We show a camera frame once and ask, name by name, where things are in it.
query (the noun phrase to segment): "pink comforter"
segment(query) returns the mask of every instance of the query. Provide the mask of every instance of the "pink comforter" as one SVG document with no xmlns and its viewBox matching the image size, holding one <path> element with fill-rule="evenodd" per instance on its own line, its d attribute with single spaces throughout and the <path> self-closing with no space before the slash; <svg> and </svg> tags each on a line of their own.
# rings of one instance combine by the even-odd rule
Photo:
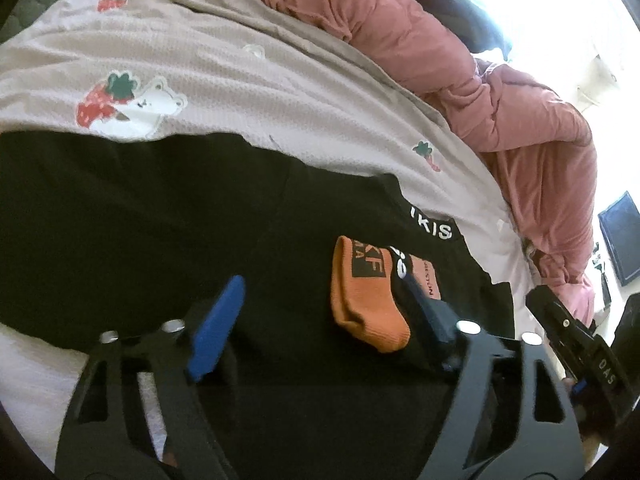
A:
<svg viewBox="0 0 640 480">
<path fill-rule="evenodd" d="M 594 292 L 584 275 L 593 248 L 596 152 L 570 104 L 508 65 L 475 60 L 414 0 L 262 0 L 346 41 L 447 118 L 484 158 L 534 260 L 586 324 Z"/>
</svg>

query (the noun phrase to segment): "white fabric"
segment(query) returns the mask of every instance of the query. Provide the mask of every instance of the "white fabric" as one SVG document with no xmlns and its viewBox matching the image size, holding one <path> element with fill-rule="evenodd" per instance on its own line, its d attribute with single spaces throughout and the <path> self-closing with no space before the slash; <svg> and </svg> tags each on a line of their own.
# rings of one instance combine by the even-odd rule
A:
<svg viewBox="0 0 640 480">
<path fill-rule="evenodd" d="M 258 0 L 125 0 L 98 12 L 100 1 L 62 0 L 0 46 L 0 132 L 123 142 L 237 132 L 312 166 L 393 173 L 407 200 L 455 219 L 494 282 L 510 282 L 516 332 L 540 332 L 524 307 L 529 265 L 493 177 L 439 113 L 369 59 Z M 88 95 L 110 73 L 137 81 L 134 98 L 94 118 Z M 429 160 L 414 150 L 420 142 Z M 0 401 L 52 465 L 83 357 L 8 330 L 0 345 Z"/>
</svg>

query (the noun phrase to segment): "silver screw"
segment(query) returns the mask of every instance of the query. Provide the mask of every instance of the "silver screw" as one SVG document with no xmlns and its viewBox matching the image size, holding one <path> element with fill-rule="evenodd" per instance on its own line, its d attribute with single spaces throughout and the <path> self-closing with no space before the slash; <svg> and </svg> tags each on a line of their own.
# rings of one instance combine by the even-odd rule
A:
<svg viewBox="0 0 640 480">
<path fill-rule="evenodd" d="M 184 321 L 181 319 L 170 319 L 162 324 L 162 331 L 172 334 L 184 330 Z"/>
<path fill-rule="evenodd" d="M 113 343 L 118 340 L 118 333 L 115 330 L 109 330 L 108 332 L 102 332 L 100 334 L 100 342 L 102 344 Z"/>
</svg>

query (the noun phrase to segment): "bed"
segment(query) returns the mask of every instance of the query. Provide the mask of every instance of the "bed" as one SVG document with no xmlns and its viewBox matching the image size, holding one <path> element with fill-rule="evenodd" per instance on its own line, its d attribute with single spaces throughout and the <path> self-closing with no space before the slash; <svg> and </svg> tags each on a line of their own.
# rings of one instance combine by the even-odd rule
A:
<svg viewBox="0 0 640 480">
<path fill-rule="evenodd" d="M 57 1 L 59 0 L 18 0 L 0 30 L 0 41 L 14 38 L 20 31 L 30 27 L 48 7 Z M 167 7 L 167 1 L 172 3 L 170 8 Z M 327 123 L 325 128 L 318 128 L 318 131 L 313 135 L 310 134 L 309 137 L 300 138 L 286 132 L 282 133 L 277 129 L 276 123 L 263 136 L 253 134 L 252 128 L 261 124 L 263 116 L 260 114 L 264 114 L 265 110 L 256 107 L 256 103 L 251 99 L 242 101 L 246 87 L 230 87 L 228 92 L 231 97 L 228 97 L 225 103 L 229 109 L 233 109 L 235 101 L 232 97 L 236 97 L 238 102 L 244 102 L 246 109 L 254 110 L 254 115 L 249 119 L 237 122 L 231 117 L 226 117 L 220 123 L 217 122 L 219 118 L 207 115 L 207 107 L 211 108 L 214 102 L 206 100 L 208 93 L 206 59 L 196 63 L 193 73 L 185 78 L 180 71 L 184 70 L 185 63 L 190 58 L 184 57 L 186 54 L 183 55 L 180 52 L 175 42 L 172 43 L 171 40 L 164 38 L 163 48 L 167 52 L 164 60 L 158 60 L 151 66 L 148 63 L 132 62 L 127 66 L 129 72 L 123 72 L 117 63 L 114 64 L 114 60 L 122 59 L 124 54 L 96 52 L 96 49 L 100 50 L 100 40 L 96 36 L 84 50 L 74 51 L 73 55 L 68 54 L 72 48 L 69 44 L 63 44 L 63 42 L 55 46 L 61 49 L 54 56 L 60 62 L 85 56 L 84 62 L 87 64 L 83 67 L 86 70 L 82 72 L 82 76 L 73 78 L 72 83 L 64 82 L 60 88 L 48 94 L 42 102 L 59 100 L 56 106 L 76 110 L 75 116 L 55 117 L 55 113 L 52 115 L 51 110 L 37 110 L 39 107 L 37 99 L 43 96 L 36 95 L 25 97 L 27 102 L 33 98 L 31 103 L 35 104 L 33 107 L 29 105 L 26 107 L 30 109 L 30 116 L 25 118 L 21 116 L 23 110 L 7 106 L 7 103 L 14 102 L 15 99 L 5 94 L 5 101 L 0 96 L 0 108 L 3 108 L 3 104 L 5 105 L 4 112 L 0 114 L 0 130 L 15 128 L 18 125 L 25 129 L 62 129 L 85 134 L 92 119 L 95 119 L 83 114 L 91 113 L 89 111 L 92 104 L 90 95 L 97 88 L 96 85 L 108 84 L 111 77 L 121 81 L 126 76 L 126 79 L 135 80 L 135 86 L 132 88 L 143 89 L 142 96 L 146 95 L 149 100 L 153 92 L 161 93 L 162 98 L 167 100 L 166 103 L 163 101 L 163 106 L 170 106 L 171 109 L 163 108 L 161 113 L 158 113 L 158 118 L 162 121 L 158 119 L 152 124 L 130 121 L 130 124 L 135 127 L 119 140 L 135 140 L 139 136 L 150 140 L 161 138 L 169 135 L 172 128 L 176 128 L 176 124 L 180 124 L 187 133 L 197 135 L 210 131 L 213 124 L 219 127 L 220 131 L 242 133 L 255 146 L 289 153 L 312 166 L 341 173 L 372 174 L 380 171 L 399 173 L 398 177 L 405 196 L 434 215 L 455 218 L 465 235 L 471 253 L 489 272 L 494 282 L 511 284 L 515 304 L 516 333 L 540 332 L 540 327 L 524 306 L 524 296 L 532 288 L 535 270 L 523 254 L 522 240 L 517 233 L 510 209 L 484 164 L 468 146 L 451 133 L 447 122 L 433 107 L 398 86 L 375 63 L 354 48 L 337 41 L 321 30 L 267 8 L 259 0 L 66 0 L 64 6 L 49 9 L 40 21 L 40 25 L 25 30 L 20 40 L 30 44 L 30 48 L 35 48 L 35 52 L 39 52 L 37 48 L 39 33 L 56 34 L 61 30 L 57 27 L 77 33 L 83 27 L 88 27 L 87 30 L 91 28 L 89 23 L 73 21 L 74 18 L 71 19 L 68 13 L 69 9 L 97 9 L 97 12 L 102 12 L 117 9 L 120 5 L 127 5 L 135 12 L 142 14 L 146 12 L 147 6 L 151 5 L 155 15 L 170 16 L 176 24 L 188 15 L 189 20 L 200 20 L 192 23 L 194 30 L 210 30 L 207 28 L 209 27 L 208 16 L 218 18 L 232 16 L 237 22 L 259 31 L 257 36 L 255 34 L 244 36 L 244 32 L 238 29 L 232 35 L 233 40 L 229 40 L 232 43 L 235 42 L 239 56 L 245 56 L 242 58 L 243 62 L 254 64 L 256 70 L 262 70 L 259 63 L 267 56 L 283 71 L 289 70 L 293 63 L 296 69 L 299 68 L 303 72 L 305 59 L 311 57 L 319 67 L 318 72 L 312 75 L 305 74 L 304 77 L 311 78 L 317 85 L 307 90 L 315 94 L 306 95 L 306 100 L 302 99 L 296 104 L 304 103 L 309 109 L 313 109 L 313 114 L 318 121 L 321 121 L 320 118 L 326 113 L 326 109 L 315 105 L 314 99 L 326 100 L 326 103 L 340 110 L 340 113 L 332 116 L 332 121 L 335 122 Z M 187 13 L 183 10 L 184 8 L 193 9 L 196 12 Z M 152 52 L 149 50 L 150 45 L 153 44 L 151 37 L 144 38 L 141 34 L 140 38 L 128 36 L 125 42 L 126 49 L 129 51 L 139 49 L 140 52 Z M 5 44 L 4 52 L 17 55 L 18 47 L 22 48 L 24 44 L 14 43 L 9 41 Z M 100 56 L 109 57 L 108 64 L 98 62 Z M 23 70 L 30 68 L 30 60 L 25 57 L 20 59 L 24 63 L 21 67 Z M 52 70 L 56 70 L 55 63 L 50 65 Z M 2 65 L 0 62 L 0 72 L 13 69 L 13 64 L 9 65 L 5 61 Z M 39 79 L 52 75 L 52 73 L 47 75 L 46 72 L 37 73 L 36 71 L 36 75 L 33 75 L 34 79 L 29 81 L 31 72 L 24 70 L 22 73 L 25 77 L 20 80 L 20 84 L 23 84 L 25 89 L 36 86 Z M 305 81 L 304 78 L 299 79 L 296 87 L 305 88 L 308 86 Z M 354 103 L 346 107 L 344 102 L 348 94 L 331 97 L 322 94 L 326 88 L 341 88 L 344 91 L 353 82 L 357 83 L 357 88 L 364 95 L 362 102 L 355 99 Z M 224 101 L 220 95 L 216 97 L 217 103 L 220 100 Z M 380 110 L 376 110 L 372 117 L 368 117 L 364 110 L 371 109 L 373 102 L 384 105 L 376 105 Z M 293 111 L 285 110 L 285 113 L 293 113 Z M 338 121 L 353 121 L 350 139 L 336 135 L 332 130 L 332 125 L 335 126 Z M 296 118 L 297 127 L 303 123 L 302 119 Z M 398 128 L 398 124 L 402 124 L 407 134 L 399 139 L 390 138 L 379 124 L 386 124 L 386 127 L 391 129 Z M 107 137 L 112 135 L 112 132 L 106 130 L 94 133 Z M 369 145 L 367 139 L 372 134 L 380 138 L 380 142 L 385 146 L 384 150 Z M 417 139 L 425 136 L 429 142 L 437 145 L 437 150 L 430 150 L 428 154 L 417 153 L 414 148 L 421 143 Z M 353 153 L 353 150 L 359 153 L 357 160 L 345 155 L 345 153 Z M 429 159 L 427 162 L 431 169 L 427 173 L 424 171 L 423 159 Z M 425 188 L 434 191 L 434 195 L 430 196 L 429 200 L 426 200 Z M 8 356 L 0 362 L 0 377 L 2 377 L 0 402 L 28 444 L 51 468 L 54 463 L 57 434 L 62 424 L 64 407 L 86 357 L 80 352 L 55 348 L 41 340 L 23 336 L 5 326 L 0 326 L 0 353 Z M 161 417 L 154 405 L 152 384 L 148 378 L 141 378 L 141 380 L 146 381 L 143 389 L 148 403 L 148 422 L 153 429 L 154 444 L 159 450 L 164 442 Z"/>
</svg>

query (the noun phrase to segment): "pink cloth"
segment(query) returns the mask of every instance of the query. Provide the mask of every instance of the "pink cloth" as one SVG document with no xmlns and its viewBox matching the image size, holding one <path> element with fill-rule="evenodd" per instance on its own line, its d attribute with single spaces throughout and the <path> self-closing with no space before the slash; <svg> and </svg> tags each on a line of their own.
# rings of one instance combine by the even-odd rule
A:
<svg viewBox="0 0 640 480">
<path fill-rule="evenodd" d="M 580 113 L 507 65 L 476 61 L 414 0 L 262 0 L 359 49 L 433 105 L 482 154 L 511 205 L 520 234 L 567 309 L 586 324 L 593 287 L 596 153 Z"/>
</svg>

